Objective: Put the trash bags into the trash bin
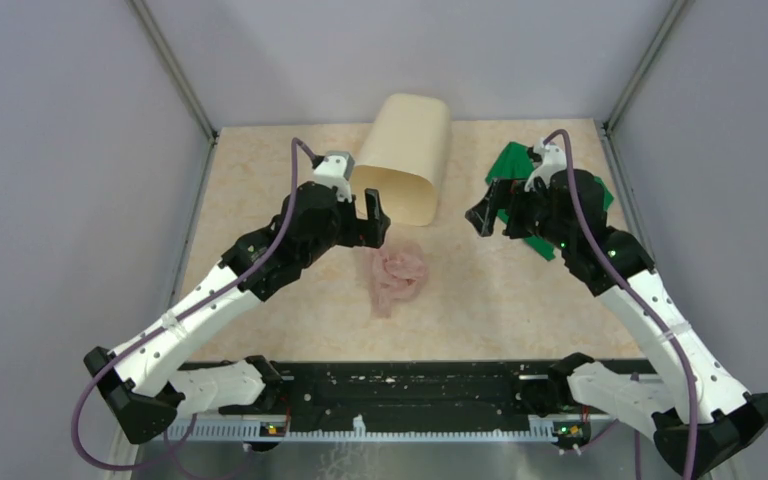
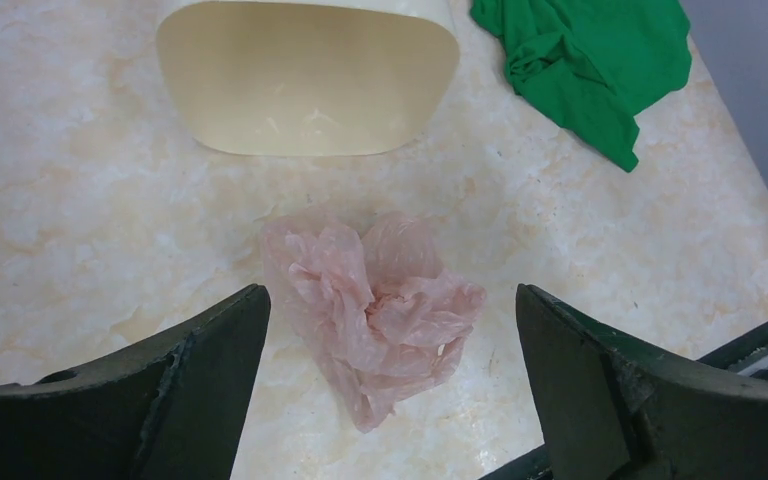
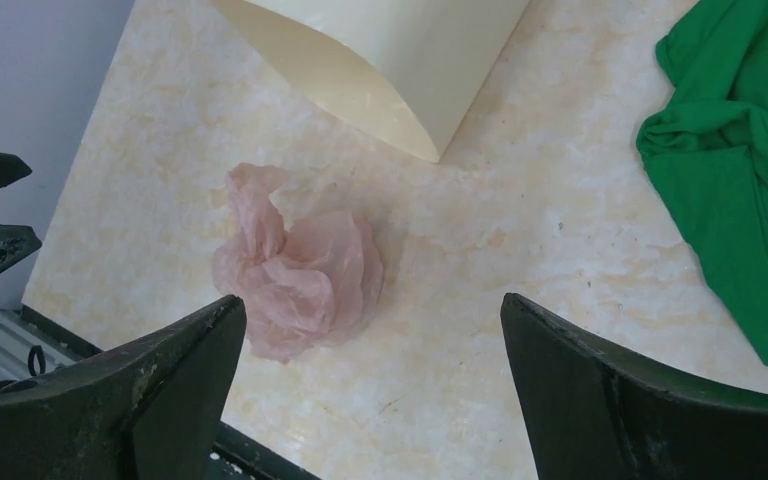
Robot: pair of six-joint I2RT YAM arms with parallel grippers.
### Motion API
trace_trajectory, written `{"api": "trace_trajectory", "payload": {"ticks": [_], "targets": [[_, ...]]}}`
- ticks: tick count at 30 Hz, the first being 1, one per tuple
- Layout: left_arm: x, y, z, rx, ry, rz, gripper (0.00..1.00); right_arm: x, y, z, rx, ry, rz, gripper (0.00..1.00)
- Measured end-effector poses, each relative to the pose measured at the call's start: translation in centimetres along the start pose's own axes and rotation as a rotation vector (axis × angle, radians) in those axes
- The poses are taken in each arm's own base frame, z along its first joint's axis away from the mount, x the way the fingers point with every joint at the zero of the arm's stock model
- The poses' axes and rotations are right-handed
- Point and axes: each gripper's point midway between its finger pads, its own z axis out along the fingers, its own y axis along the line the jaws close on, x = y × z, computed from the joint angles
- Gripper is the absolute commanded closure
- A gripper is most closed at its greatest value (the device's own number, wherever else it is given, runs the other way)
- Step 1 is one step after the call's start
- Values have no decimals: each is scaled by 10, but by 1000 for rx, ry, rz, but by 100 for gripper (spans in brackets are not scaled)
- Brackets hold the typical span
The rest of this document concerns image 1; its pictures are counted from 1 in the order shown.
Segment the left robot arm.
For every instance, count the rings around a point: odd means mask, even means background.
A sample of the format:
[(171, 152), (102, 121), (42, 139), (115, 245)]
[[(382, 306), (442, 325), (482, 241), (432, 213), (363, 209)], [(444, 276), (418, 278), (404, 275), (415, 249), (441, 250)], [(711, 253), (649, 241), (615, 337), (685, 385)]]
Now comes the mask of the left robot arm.
[(84, 358), (126, 438), (146, 443), (176, 420), (222, 408), (268, 413), (280, 374), (261, 355), (187, 368), (190, 357), (231, 321), (263, 305), (335, 246), (380, 248), (391, 221), (379, 193), (364, 192), (366, 215), (333, 187), (308, 181), (262, 228), (240, 236), (196, 287), (150, 327)]

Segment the pink plastic trash bag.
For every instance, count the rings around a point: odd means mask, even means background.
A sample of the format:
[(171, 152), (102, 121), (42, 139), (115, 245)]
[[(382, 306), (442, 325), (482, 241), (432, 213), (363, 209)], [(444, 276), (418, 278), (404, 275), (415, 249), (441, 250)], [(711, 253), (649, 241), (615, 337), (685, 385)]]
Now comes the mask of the pink plastic trash bag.
[(430, 267), (418, 243), (397, 241), (370, 249), (364, 256), (364, 271), (372, 315), (388, 318), (397, 303), (411, 301), (421, 292)]

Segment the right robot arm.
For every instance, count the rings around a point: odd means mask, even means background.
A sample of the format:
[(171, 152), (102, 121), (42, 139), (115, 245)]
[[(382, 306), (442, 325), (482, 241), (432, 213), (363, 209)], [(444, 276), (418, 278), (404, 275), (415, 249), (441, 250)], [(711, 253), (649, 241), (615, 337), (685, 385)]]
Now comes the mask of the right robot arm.
[(556, 247), (660, 379), (647, 386), (574, 353), (550, 368), (549, 404), (560, 412), (582, 405), (614, 416), (650, 439), (676, 473), (696, 479), (768, 428), (768, 393), (751, 392), (705, 346), (637, 238), (608, 224), (605, 197), (602, 183), (580, 169), (546, 180), (495, 179), (465, 217), (482, 237), (505, 216), (508, 238)]

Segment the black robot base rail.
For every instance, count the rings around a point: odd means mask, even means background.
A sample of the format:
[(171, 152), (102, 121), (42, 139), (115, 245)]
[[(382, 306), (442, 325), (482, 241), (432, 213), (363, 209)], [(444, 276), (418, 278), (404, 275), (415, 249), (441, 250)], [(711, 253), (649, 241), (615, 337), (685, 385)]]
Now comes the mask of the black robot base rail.
[(550, 360), (290, 362), (252, 406), (223, 417), (287, 417), (293, 432), (337, 432), (361, 417), (373, 433), (525, 432), (550, 416), (592, 419), (599, 411), (563, 400)]

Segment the beige plastic trash bin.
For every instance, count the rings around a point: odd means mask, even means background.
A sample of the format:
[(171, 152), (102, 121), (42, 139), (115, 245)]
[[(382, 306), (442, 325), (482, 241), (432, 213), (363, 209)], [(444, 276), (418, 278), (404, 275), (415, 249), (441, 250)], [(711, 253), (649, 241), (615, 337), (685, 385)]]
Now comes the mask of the beige plastic trash bin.
[(436, 215), (451, 145), (451, 112), (437, 98), (396, 93), (382, 104), (356, 155), (352, 189), (379, 192), (397, 223), (428, 226)]

